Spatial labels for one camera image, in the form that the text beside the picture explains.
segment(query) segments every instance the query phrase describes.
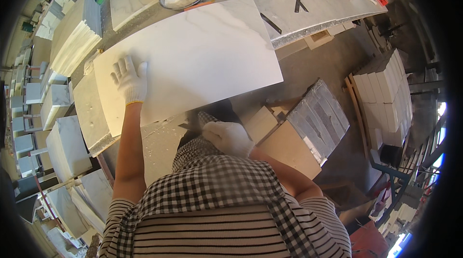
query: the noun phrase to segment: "checkered apron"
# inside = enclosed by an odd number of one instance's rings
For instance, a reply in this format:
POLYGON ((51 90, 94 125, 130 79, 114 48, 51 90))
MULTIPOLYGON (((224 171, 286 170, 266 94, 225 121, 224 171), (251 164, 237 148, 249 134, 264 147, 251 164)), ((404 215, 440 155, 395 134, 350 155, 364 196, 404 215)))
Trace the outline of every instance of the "checkered apron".
MULTIPOLYGON (((201 126, 217 121, 204 112, 198 116, 201 126)), ((173 172, 123 215, 114 235, 117 257, 132 257, 135 229, 145 217, 258 204, 268 207, 292 257, 318 256, 268 163, 225 155, 200 136, 178 150, 173 172)))

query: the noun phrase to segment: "work glove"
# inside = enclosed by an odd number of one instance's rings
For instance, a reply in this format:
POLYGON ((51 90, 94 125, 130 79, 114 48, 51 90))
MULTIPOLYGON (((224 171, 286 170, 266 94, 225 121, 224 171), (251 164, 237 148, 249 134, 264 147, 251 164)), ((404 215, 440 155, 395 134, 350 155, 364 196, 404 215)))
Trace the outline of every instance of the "work glove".
POLYGON ((208 122, 203 127, 203 136, 224 154, 244 158, 254 147, 245 128, 236 122, 208 122))
POLYGON ((146 67, 147 63, 142 62, 135 72, 129 55, 113 64, 114 72, 111 77, 118 92, 125 98, 125 105, 144 102, 147 91, 146 67))

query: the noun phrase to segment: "striped shirt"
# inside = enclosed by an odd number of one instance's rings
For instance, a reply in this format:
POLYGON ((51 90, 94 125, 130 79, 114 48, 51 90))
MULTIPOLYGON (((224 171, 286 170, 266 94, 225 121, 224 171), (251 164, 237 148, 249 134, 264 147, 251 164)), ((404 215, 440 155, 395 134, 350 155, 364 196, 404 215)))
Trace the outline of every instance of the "striped shirt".
MULTIPOLYGON (((332 202, 310 197, 298 203, 288 193, 286 200, 321 258, 351 257, 349 235, 332 202)), ((100 257, 115 257, 114 232, 131 206, 122 198, 111 202, 100 257)), ((267 207, 254 205, 147 217, 136 227, 133 256, 147 255, 282 258, 289 252, 267 207)))

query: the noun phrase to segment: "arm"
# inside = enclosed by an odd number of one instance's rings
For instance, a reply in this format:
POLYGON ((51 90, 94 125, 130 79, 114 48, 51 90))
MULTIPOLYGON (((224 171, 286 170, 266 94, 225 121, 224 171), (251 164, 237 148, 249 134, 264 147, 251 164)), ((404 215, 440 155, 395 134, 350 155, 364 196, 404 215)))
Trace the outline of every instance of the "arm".
POLYGON ((308 197, 323 197, 320 187, 312 180, 298 170, 270 157, 259 148, 254 147, 249 158, 269 163, 280 183, 298 202, 308 197))
POLYGON ((146 190, 140 112, 146 97, 146 62, 135 71, 132 59, 126 56, 113 64, 111 76, 118 92, 125 98, 119 153, 114 179, 113 199, 125 198, 138 203, 146 190))
POLYGON ((225 154, 269 163, 280 183, 297 201, 308 197, 323 197, 320 188, 304 174, 255 147, 239 123, 208 122, 203 127, 203 136, 225 154))
POLYGON ((125 107, 113 191, 113 199, 125 198, 134 203, 141 199, 146 190, 140 132, 141 109, 142 103, 132 103, 125 107))

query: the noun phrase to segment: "plastic wrap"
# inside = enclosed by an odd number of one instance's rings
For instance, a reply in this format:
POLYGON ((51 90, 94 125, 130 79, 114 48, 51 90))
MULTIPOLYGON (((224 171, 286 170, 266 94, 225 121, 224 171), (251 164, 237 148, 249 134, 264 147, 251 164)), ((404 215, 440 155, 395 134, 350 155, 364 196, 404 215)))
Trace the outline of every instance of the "plastic wrap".
POLYGON ((321 79, 309 88, 288 114, 287 120, 320 165, 327 160, 349 128, 344 111, 321 79))

